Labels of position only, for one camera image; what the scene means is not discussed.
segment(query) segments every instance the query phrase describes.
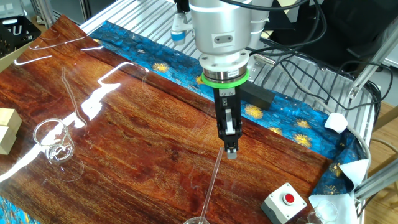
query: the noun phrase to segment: glass beaker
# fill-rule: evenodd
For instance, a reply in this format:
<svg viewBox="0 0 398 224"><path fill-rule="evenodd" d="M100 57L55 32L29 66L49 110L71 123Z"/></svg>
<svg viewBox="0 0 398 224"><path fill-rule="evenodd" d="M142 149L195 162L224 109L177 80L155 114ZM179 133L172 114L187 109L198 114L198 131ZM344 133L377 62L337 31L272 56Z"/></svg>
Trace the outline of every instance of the glass beaker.
<svg viewBox="0 0 398 224"><path fill-rule="evenodd" d="M54 178L71 182L81 177L84 171L83 161L73 156L75 144L68 126L62 120L51 118L41 122L35 128L33 138L43 148Z"/></svg>
<svg viewBox="0 0 398 224"><path fill-rule="evenodd" d="M296 224L326 224L338 218L337 208L329 201L320 201L314 209L315 211L308 214L307 218L299 218Z"/></svg>
<svg viewBox="0 0 398 224"><path fill-rule="evenodd" d="M41 122L35 128L33 138L45 149L45 156L51 164L61 164L72 158L75 145L62 120L52 118Z"/></svg>
<svg viewBox="0 0 398 224"><path fill-rule="evenodd" d="M209 222L206 220L206 218L201 218L202 221L200 222L200 218L201 217L195 217L195 218L191 218L188 219L187 221L185 221L184 224L209 224Z"/></svg>

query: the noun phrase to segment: wooden block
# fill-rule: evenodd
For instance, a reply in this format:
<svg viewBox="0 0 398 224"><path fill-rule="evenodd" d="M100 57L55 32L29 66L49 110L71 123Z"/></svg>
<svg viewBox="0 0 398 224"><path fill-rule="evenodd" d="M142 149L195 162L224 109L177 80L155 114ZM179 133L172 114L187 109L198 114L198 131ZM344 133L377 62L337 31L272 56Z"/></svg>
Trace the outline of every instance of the wooden block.
<svg viewBox="0 0 398 224"><path fill-rule="evenodd" d="M12 145L17 139L11 128L7 126L0 126L0 154L8 155Z"/></svg>
<svg viewBox="0 0 398 224"><path fill-rule="evenodd" d="M17 135L22 120L15 109L0 108L0 126L10 127L14 136Z"/></svg>

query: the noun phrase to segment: blue patterned cloth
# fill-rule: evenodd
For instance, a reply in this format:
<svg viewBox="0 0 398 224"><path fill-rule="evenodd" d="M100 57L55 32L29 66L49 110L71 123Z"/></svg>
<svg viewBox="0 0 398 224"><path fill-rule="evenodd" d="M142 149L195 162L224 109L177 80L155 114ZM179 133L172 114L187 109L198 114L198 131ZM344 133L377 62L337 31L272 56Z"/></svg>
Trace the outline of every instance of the blue patterned cloth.
<svg viewBox="0 0 398 224"><path fill-rule="evenodd" d="M105 22L90 37L107 49L175 82L209 100L213 90L200 80L199 61L148 38L133 34L110 22ZM281 134L329 159L334 163L321 177L313 194L343 194L352 186L346 181L339 164L364 159L358 140L349 132L337 134L324 128L328 115L291 97L275 93L268 111L242 102L242 116ZM0 197L0 224L38 223Z"/></svg>
<svg viewBox="0 0 398 224"><path fill-rule="evenodd" d="M8 200L0 197L0 224L39 224Z"/></svg>

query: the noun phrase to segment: glass stirring rod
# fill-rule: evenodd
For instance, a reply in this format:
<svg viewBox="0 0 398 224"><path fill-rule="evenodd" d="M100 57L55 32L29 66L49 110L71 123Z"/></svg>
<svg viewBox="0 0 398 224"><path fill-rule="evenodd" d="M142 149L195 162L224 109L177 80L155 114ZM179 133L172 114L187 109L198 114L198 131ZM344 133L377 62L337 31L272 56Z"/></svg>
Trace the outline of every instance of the glass stirring rod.
<svg viewBox="0 0 398 224"><path fill-rule="evenodd" d="M223 157L223 152L224 152L224 149L223 149L223 148L220 148L220 151L218 152L216 164L215 164L215 166L214 166L213 176L211 177L209 189L207 190L207 195L206 195L205 204L203 205L203 210L201 211L199 224L203 224L203 221L205 220L205 215L206 215L207 207L208 207L208 205L209 205L211 192L213 191L213 186L214 186L214 182L215 182L215 180L216 180L216 176L217 176L218 168L219 168L219 166L220 166L221 158Z"/></svg>

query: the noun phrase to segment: glossy wooden surface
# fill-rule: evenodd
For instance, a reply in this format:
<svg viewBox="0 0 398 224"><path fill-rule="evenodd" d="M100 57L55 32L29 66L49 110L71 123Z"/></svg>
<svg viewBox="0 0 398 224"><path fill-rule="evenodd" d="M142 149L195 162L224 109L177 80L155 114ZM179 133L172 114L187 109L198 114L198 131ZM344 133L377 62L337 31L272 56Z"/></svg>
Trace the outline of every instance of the glossy wooden surface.
<svg viewBox="0 0 398 224"><path fill-rule="evenodd" d="M69 125L81 176L76 167L75 181L59 179L40 153L0 184L0 195L42 223L183 223L199 216L223 145L213 103L138 66L109 73L126 59L89 49L97 46L61 17L19 65L0 74L0 107L15 108L23 120L10 155L0 156L0 174L33 150L32 132L41 121L78 112L86 122ZM243 123L238 159L221 161L210 223L270 223L262 201L289 182L308 202L330 163Z"/></svg>

